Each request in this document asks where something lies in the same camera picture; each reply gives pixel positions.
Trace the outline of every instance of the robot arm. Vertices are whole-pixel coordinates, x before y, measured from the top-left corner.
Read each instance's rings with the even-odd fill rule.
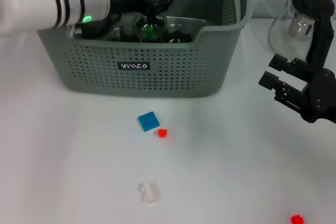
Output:
[[[154,16],[174,0],[0,0],[0,36],[99,21],[109,14]]]

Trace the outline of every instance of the red block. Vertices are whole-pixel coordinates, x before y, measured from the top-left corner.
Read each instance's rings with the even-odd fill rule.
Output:
[[[159,129],[157,131],[157,134],[159,135],[159,137],[166,137],[167,136],[167,130],[165,130],[165,129]]]
[[[292,221],[292,224],[304,224],[304,219],[300,215],[295,215],[292,218],[290,218]]]

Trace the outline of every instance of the gray plastic basket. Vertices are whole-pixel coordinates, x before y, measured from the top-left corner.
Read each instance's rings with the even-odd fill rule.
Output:
[[[205,97],[223,85],[251,0],[175,0],[169,16],[215,24],[187,44],[69,39],[66,28],[41,31],[55,68],[71,90],[136,97]],[[119,70],[118,62],[150,70]]]

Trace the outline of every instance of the white table surface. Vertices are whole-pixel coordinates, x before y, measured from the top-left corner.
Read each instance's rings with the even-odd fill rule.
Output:
[[[271,20],[242,31],[219,93],[144,99],[75,93],[36,34],[0,40],[1,224],[335,223],[336,125],[309,124],[258,85]],[[326,67],[336,71],[333,44]],[[154,111],[166,140],[136,118]],[[140,200],[157,182],[162,199]]]

